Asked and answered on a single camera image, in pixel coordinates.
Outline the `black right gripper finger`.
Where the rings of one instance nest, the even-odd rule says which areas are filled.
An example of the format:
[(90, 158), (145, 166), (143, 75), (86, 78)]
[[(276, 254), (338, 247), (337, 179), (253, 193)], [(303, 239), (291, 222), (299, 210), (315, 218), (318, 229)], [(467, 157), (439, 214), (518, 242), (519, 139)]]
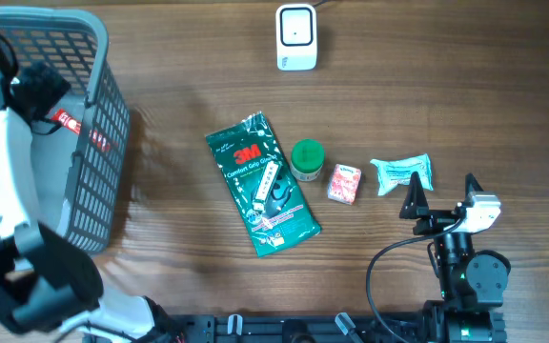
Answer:
[(467, 173), (465, 176), (465, 195), (468, 196), (472, 192), (482, 192), (483, 188), (472, 173)]
[(419, 219), (429, 213), (429, 205), (417, 171), (411, 174), (409, 188), (399, 212), (400, 219)]

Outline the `mint green wipes pack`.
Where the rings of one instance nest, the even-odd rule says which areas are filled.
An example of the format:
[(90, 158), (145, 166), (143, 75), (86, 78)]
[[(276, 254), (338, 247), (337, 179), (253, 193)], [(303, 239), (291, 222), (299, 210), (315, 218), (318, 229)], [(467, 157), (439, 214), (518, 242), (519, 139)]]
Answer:
[(371, 159), (370, 163), (376, 167), (378, 196), (388, 194), (398, 185), (408, 186), (414, 172), (418, 173), (424, 189), (434, 189), (431, 159), (427, 153), (395, 161)]

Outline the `red snack stick packet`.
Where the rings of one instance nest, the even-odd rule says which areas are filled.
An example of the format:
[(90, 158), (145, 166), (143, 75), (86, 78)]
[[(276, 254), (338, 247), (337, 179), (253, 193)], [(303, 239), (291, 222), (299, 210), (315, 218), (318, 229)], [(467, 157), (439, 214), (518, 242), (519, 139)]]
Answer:
[[(76, 135), (81, 132), (81, 122), (75, 119), (64, 109), (59, 109), (51, 118), (55, 123), (60, 124), (62, 127), (69, 131), (72, 131)], [(102, 152), (108, 152), (112, 148), (112, 142), (109, 141), (102, 132), (97, 129), (90, 130), (90, 140), (96, 145), (96, 147)]]

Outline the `red Kleenex tissue pack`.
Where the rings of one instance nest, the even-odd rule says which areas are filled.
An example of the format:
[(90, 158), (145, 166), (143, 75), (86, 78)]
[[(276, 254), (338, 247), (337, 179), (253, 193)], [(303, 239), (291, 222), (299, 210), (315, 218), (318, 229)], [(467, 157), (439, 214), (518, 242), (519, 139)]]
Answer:
[(360, 180), (360, 169), (336, 164), (328, 184), (328, 198), (347, 205), (353, 205)]

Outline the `green lid seasoning jar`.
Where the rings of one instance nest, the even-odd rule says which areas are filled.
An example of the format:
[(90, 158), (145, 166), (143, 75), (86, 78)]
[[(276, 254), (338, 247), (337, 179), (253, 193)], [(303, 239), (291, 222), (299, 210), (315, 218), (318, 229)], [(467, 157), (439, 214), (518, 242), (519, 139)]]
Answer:
[(291, 171), (298, 181), (310, 182), (316, 180), (325, 163), (325, 150), (314, 139), (298, 141), (292, 149)]

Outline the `green 3M gloves package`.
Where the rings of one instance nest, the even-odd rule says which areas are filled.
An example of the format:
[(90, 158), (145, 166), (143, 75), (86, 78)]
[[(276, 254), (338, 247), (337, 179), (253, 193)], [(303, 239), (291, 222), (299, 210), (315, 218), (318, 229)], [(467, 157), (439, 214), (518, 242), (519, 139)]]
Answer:
[[(257, 256), (290, 249), (321, 233), (269, 120), (256, 112), (242, 121), (206, 136), (245, 225)], [(282, 168), (266, 201), (265, 211), (253, 209), (260, 177), (269, 161)]]

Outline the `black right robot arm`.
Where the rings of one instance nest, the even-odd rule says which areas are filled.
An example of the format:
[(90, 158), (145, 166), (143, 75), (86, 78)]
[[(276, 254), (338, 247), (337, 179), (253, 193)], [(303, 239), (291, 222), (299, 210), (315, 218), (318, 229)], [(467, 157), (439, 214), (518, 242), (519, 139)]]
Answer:
[(503, 305), (511, 264), (498, 252), (476, 251), (472, 238), (490, 229), (501, 203), (471, 174), (465, 176), (465, 199), (454, 209), (429, 208), (417, 172), (399, 217), (415, 219), (413, 234), (430, 241), (428, 255), (442, 299), (427, 301), (417, 329), (419, 342), (504, 343), (507, 341)]

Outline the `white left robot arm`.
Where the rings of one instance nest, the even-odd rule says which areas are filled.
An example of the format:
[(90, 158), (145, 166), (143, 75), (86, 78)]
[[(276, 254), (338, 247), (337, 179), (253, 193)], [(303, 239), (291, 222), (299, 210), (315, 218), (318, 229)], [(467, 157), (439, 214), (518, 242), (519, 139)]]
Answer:
[(44, 63), (22, 70), (0, 33), (0, 324), (15, 334), (177, 342), (181, 333), (161, 307), (107, 288), (91, 258), (39, 219), (32, 123), (47, 121), (70, 87)]

